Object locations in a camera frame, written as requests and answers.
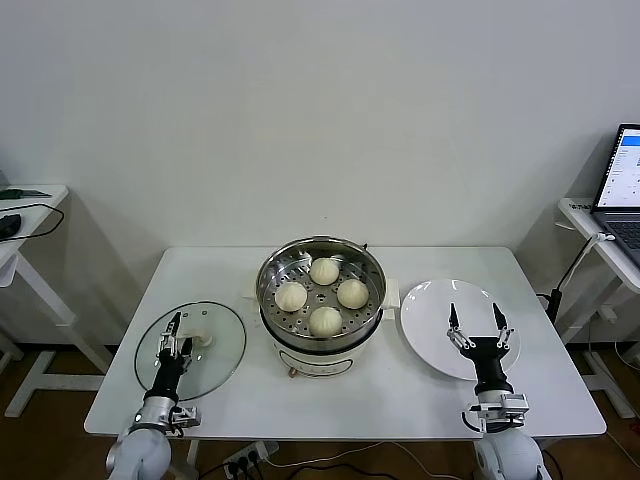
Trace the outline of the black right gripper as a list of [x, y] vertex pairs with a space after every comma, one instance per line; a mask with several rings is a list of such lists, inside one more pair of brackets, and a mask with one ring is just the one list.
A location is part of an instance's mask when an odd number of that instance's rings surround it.
[[455, 304], [450, 304], [449, 328], [447, 337], [458, 350], [468, 350], [468, 359], [472, 361], [477, 383], [474, 392], [477, 396], [488, 391], [506, 391], [513, 393], [513, 386], [507, 381], [502, 369], [502, 359], [508, 353], [509, 340], [514, 330], [509, 327], [506, 316], [496, 303], [492, 304], [498, 329], [497, 337], [467, 337], [461, 330]]

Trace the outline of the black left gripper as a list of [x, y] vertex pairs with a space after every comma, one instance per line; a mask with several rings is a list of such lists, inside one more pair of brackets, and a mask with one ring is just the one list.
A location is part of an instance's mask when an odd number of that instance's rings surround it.
[[180, 326], [181, 312], [176, 312], [165, 330], [161, 333], [158, 343], [160, 367], [156, 373], [152, 387], [146, 392], [146, 397], [162, 397], [178, 401], [177, 393], [181, 376], [186, 372], [191, 361], [194, 338], [185, 337], [180, 351], [177, 353], [177, 334]]

